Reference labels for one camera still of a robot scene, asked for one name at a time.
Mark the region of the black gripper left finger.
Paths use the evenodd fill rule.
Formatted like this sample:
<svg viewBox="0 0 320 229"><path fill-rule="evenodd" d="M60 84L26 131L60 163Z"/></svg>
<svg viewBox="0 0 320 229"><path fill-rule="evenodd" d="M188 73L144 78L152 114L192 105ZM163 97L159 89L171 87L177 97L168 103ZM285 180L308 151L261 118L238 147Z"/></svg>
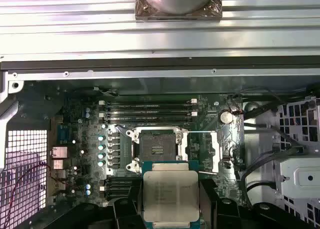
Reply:
<svg viewBox="0 0 320 229"><path fill-rule="evenodd" d="M128 197L116 199L111 205L100 207L82 203L58 218L60 229L141 229L143 187L133 186Z"/></svg>

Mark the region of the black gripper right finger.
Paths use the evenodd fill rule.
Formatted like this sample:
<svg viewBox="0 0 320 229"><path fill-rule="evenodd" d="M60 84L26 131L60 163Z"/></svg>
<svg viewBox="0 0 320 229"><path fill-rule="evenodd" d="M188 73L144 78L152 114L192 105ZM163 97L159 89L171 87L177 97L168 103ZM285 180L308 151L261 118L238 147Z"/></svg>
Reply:
<svg viewBox="0 0 320 229"><path fill-rule="evenodd" d="M267 202L251 208L219 197L212 179L199 181L199 209L208 229L309 229L310 225Z"/></svg>

